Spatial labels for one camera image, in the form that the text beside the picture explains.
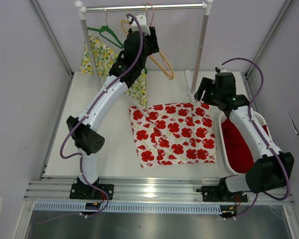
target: metal floor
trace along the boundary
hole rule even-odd
[[[26,239],[291,239],[282,206],[255,206],[236,221],[219,215],[101,213],[84,219],[33,211]]]

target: white rack pole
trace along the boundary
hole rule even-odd
[[[84,39],[85,39],[86,46],[88,48],[90,61],[91,61],[92,69],[93,69],[93,76],[96,81],[96,86],[97,86],[98,90],[100,90],[101,89],[101,80],[100,80],[98,71],[96,69],[96,64],[95,64],[95,59],[94,59],[93,50],[92,50],[92,46],[91,46],[90,36],[89,36],[88,28],[86,25],[86,21],[85,21],[85,15],[82,11],[82,9],[84,9],[85,7],[83,6],[83,3],[80,0],[75,1],[75,6],[79,13],[79,18],[80,18],[80,22],[81,22],[81,26],[82,26],[82,30],[83,30]]]
[[[189,9],[189,8],[203,8],[204,3],[194,4],[165,4],[165,5],[153,5],[154,10],[167,10],[167,9]],[[85,7],[85,12],[107,12],[110,11],[143,11],[151,10],[152,6],[106,6],[106,7]]]
[[[199,38],[199,44],[198,44],[198,49],[197,49],[194,74],[193,74],[193,78],[192,78],[191,87],[189,90],[189,94],[191,96],[193,96],[196,92],[196,84],[197,84],[198,71],[199,71],[199,67],[200,67],[200,60],[201,60],[201,55],[203,52],[208,17],[210,15],[210,9],[211,9],[211,4],[213,3],[213,0],[205,0],[205,3],[207,4],[207,7],[204,8],[204,18],[203,18],[203,23],[201,25],[201,30],[200,30],[200,38]]]

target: white table surface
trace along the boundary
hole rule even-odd
[[[215,72],[199,72],[196,89],[202,77],[214,78]],[[240,72],[234,72],[237,94],[246,90]],[[175,72],[175,79],[169,81],[160,71],[149,71],[147,74],[148,107],[166,103],[190,102],[187,94],[188,85],[184,71]],[[62,159],[60,146],[68,134],[67,118],[76,117],[91,102],[97,92],[93,77],[76,72],[67,102],[62,114],[58,132],[45,171],[45,176],[78,176],[79,157]],[[216,135],[217,163],[195,163],[183,165],[163,165],[141,168],[133,139],[129,107],[137,103],[129,96],[123,95],[106,115],[98,134],[105,138],[105,144],[99,151],[98,174],[101,177],[128,178],[173,178],[202,179],[220,178],[230,175],[224,166],[221,144],[219,141],[218,117],[220,111],[213,107],[212,119]],[[64,148],[64,155],[77,152],[74,141],[70,138]]]

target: clothes hanger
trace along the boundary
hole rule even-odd
[[[152,18],[151,18],[151,21],[150,21],[150,26],[151,26],[151,24],[152,24],[152,22],[153,22],[153,18],[154,18],[154,8],[153,8],[153,6],[152,6],[152,10],[153,10],[153,16],[152,16]],[[127,20],[122,20],[121,21],[121,28],[122,28],[122,30],[126,33],[126,34],[128,34],[129,32],[123,27],[123,25],[124,25],[124,23],[125,24],[128,24],[128,25],[130,25],[130,23],[129,23],[129,21],[127,21]],[[163,61],[163,64],[164,64],[164,66],[167,68],[167,70],[165,70],[163,67],[162,67],[162,65],[160,64],[160,63],[158,63],[157,61],[156,61],[156,59],[151,55],[151,56],[149,56],[150,57],[150,59],[161,69],[161,71],[166,75],[166,77],[169,79],[169,80],[173,80],[174,78],[175,78],[175,75],[174,75],[174,70],[173,70],[173,67],[172,67],[172,65],[169,63],[169,61],[166,59],[166,57],[165,57],[165,55],[163,54],[163,52],[160,50],[159,51],[159,54],[160,54],[160,56],[161,56],[161,58],[162,58],[162,61]]]
[[[110,43],[112,43],[113,45],[119,47],[120,49],[123,49],[124,48],[124,45],[122,44],[122,42],[119,40],[119,38],[116,36],[116,34],[113,32],[112,29],[109,28],[108,26],[108,13],[104,8],[104,11],[106,13],[106,18],[105,18],[105,22],[106,22],[106,26],[102,26],[100,29],[97,29],[97,28],[93,28],[93,27],[88,27],[88,30],[91,30],[91,31],[96,31],[100,34],[101,37],[105,38],[106,40],[108,40]],[[109,33],[115,40],[116,42],[113,42],[112,40],[110,40],[109,38],[107,38],[106,36],[104,36],[102,33],[103,32],[107,32]]]

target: yellow floral fabric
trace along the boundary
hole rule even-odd
[[[90,35],[90,41],[92,45],[96,69],[99,76],[105,80],[109,75],[109,71],[112,65],[118,57],[118,53],[110,47],[106,46],[99,38],[93,35]],[[84,46],[83,59],[81,63],[81,72],[83,74],[93,75],[93,69],[86,43]],[[146,74],[145,70],[143,69],[140,77],[136,79],[136,81],[132,84],[129,90],[125,92],[125,94],[131,96],[135,101],[139,102],[142,107],[146,108],[146,87]]]

